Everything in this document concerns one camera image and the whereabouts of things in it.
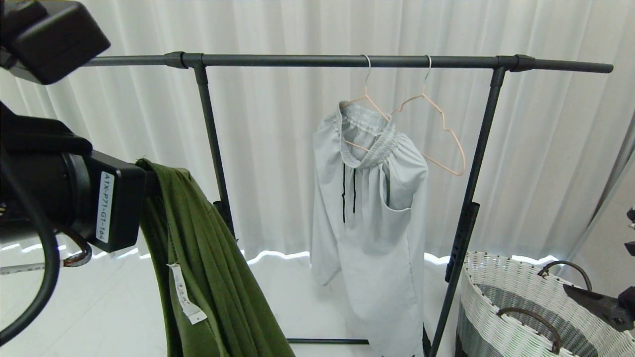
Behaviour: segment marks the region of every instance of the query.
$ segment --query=garment care label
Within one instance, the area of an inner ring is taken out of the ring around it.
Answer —
[[[183,272],[181,266],[178,263],[167,264],[172,269],[172,276],[174,276],[174,286],[177,289],[178,302],[181,304],[183,313],[190,319],[190,323],[193,325],[199,323],[207,318],[207,315],[201,310],[200,307],[194,305],[190,298],[187,296],[187,288],[185,287],[185,279],[183,278]]]
[[[99,185],[99,201],[97,202],[97,231],[95,236],[104,243],[108,243],[110,234],[110,209],[112,208],[112,193],[115,187],[115,176],[102,171]]]

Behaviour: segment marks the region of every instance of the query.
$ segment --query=white and gray basket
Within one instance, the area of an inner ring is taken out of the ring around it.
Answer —
[[[591,283],[584,275],[587,288]],[[498,255],[468,253],[461,272],[456,357],[635,357],[635,339],[580,307],[571,283]]]

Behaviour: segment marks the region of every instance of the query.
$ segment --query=black drawstring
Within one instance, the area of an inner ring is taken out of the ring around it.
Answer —
[[[357,169],[353,169],[353,214],[357,203]],[[342,164],[342,220],[346,223],[346,164]]]
[[[342,220],[346,223],[346,164],[342,164]]]
[[[355,202],[357,201],[357,189],[355,188],[355,175],[357,173],[357,169],[353,169],[353,214],[355,214]]]

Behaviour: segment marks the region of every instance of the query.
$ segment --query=clothing rack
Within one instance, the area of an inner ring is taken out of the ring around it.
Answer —
[[[481,163],[485,155],[491,123],[494,118],[496,104],[500,88],[503,85],[506,72],[523,72],[532,69],[572,72],[610,73],[613,65],[590,62],[574,62],[561,60],[540,60],[526,55],[494,56],[494,57],[458,57],[458,56],[369,56],[372,67],[392,68],[426,68],[432,61],[434,68],[471,68],[492,70],[490,93],[485,105],[483,123],[474,151],[474,161],[465,189],[465,198],[458,220],[457,232],[450,255],[450,261],[446,268],[445,281],[448,289],[441,308],[441,314],[434,334],[434,340],[430,346],[424,329],[424,351],[428,357],[436,357],[441,337],[448,321],[448,315],[454,298],[460,267],[463,265],[467,247],[470,242],[472,230],[476,223],[479,204],[473,202],[476,182],[481,171]],[[225,219],[232,233],[232,215],[227,198],[227,185],[223,171],[222,158],[218,145],[218,134],[214,122],[214,113],[211,105],[210,89],[206,67],[232,66],[232,67],[367,67],[368,61],[364,56],[354,55],[205,55],[202,53],[171,52],[165,55],[151,56],[114,56],[97,57],[85,66],[121,66],[121,65],[167,65],[179,69],[193,68],[196,75],[203,117],[207,127],[208,140],[210,141],[211,156],[220,201],[214,202],[214,206]],[[288,339],[290,343],[310,344],[367,344],[367,340],[358,339]]]

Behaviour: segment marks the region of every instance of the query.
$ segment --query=green garment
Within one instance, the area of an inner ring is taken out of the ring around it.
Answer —
[[[161,194],[147,198],[141,228],[159,283],[168,356],[293,356],[282,330],[234,237],[187,170],[146,159]],[[178,263],[187,296],[207,319],[196,324],[183,312],[167,264]]]

